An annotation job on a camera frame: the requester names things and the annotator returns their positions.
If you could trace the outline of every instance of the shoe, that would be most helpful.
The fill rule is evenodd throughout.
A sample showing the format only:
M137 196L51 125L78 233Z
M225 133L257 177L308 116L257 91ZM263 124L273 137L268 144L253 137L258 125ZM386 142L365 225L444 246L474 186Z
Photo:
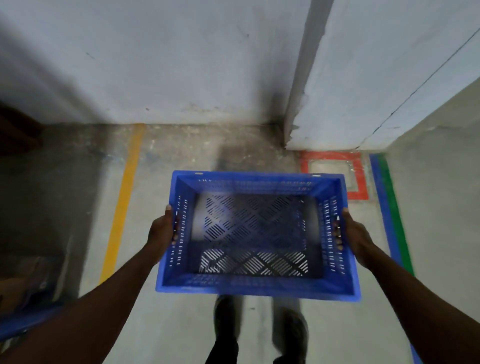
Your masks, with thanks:
M233 296L223 294L215 302L214 326L216 338L236 338L236 315Z
M284 355L297 363L305 363L308 347L308 326L302 314L285 308L283 311Z

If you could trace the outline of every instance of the right hand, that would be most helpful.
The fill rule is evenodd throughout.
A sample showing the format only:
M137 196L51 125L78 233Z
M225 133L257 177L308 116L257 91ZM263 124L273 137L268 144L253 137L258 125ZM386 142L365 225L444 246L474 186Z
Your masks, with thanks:
M352 250L353 254L357 258L358 262L364 267L367 267L367 259L370 255L372 249L376 248L376 245L373 243L370 234L363 224L356 222L347 208L344 208L342 211L342 217L345 221L345 232L347 233L347 240Z

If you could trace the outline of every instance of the white wall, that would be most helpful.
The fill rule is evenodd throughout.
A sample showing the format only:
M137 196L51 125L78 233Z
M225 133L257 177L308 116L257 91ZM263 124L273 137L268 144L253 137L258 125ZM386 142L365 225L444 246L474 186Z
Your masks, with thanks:
M287 148L388 146L480 76L479 28L476 0L335 0Z
M115 123L260 123L282 115L309 6L0 0L1 20L26 52Z

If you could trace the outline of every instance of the left hand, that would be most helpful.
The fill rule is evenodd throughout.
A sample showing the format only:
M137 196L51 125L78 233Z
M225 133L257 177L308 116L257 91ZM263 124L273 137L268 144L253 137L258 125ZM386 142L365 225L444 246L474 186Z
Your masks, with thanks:
M165 215L156 218L148 233L145 249L155 260L155 264L160 261L163 254L167 251L173 237L173 211L172 206L168 205L165 209Z

